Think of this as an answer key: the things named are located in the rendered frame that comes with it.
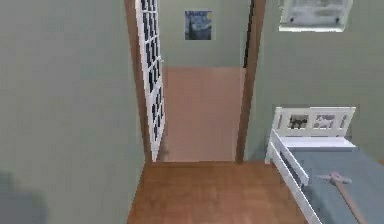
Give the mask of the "white glazed room door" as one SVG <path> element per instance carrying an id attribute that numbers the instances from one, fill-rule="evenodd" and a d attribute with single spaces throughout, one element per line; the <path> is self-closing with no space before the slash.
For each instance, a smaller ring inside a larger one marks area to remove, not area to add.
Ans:
<path id="1" fill-rule="evenodd" d="M 151 159 L 160 158 L 165 129 L 164 87 L 159 62 L 161 41 L 159 31 L 158 0 L 135 0 L 141 67 L 146 99 Z"/>

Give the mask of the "blue framed night painting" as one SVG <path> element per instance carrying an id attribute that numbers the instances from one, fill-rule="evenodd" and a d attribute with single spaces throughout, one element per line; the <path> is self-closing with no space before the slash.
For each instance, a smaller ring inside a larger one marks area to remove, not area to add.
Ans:
<path id="1" fill-rule="evenodd" d="M 186 40 L 212 39 L 212 12 L 210 10 L 188 10 L 184 15 Z"/>

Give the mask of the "white pillow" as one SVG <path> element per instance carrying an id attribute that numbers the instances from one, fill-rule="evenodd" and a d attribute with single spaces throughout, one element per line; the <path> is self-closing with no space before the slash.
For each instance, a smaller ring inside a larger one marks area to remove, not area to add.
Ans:
<path id="1" fill-rule="evenodd" d="M 344 137 L 282 137 L 281 140 L 287 147 L 354 147 Z"/>

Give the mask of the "white bed with blue cover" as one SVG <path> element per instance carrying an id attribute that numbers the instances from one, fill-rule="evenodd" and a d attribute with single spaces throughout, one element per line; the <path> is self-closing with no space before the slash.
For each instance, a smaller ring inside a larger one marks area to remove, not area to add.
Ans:
<path id="1" fill-rule="evenodd" d="M 346 137 L 355 109 L 275 109 L 265 162 L 305 224 L 384 224 L 384 165 Z"/>

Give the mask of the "brown wooden door frame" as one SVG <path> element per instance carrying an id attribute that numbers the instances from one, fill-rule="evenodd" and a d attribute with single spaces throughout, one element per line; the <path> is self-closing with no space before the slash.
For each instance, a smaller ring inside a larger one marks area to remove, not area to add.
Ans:
<path id="1" fill-rule="evenodd" d="M 139 44 L 138 25 L 136 19 L 136 0 L 123 0 L 132 58 L 133 77 L 136 87 L 137 106 L 139 111 L 140 131 L 143 143 L 144 161 L 153 162 L 150 131 L 148 126 L 147 106 L 144 91 L 143 71 Z M 261 32 L 265 14 L 266 0 L 251 0 L 248 30 L 248 58 L 243 83 L 239 130 L 237 134 L 235 162 L 241 164 L 245 157 L 245 142 L 249 126 L 256 68 L 261 40 Z"/>

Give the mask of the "white framed wall picture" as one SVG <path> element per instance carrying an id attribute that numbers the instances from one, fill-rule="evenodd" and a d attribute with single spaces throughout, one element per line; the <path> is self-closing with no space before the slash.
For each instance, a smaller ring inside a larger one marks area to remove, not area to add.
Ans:
<path id="1" fill-rule="evenodd" d="M 343 32 L 354 0 L 281 0 L 280 32 Z"/>

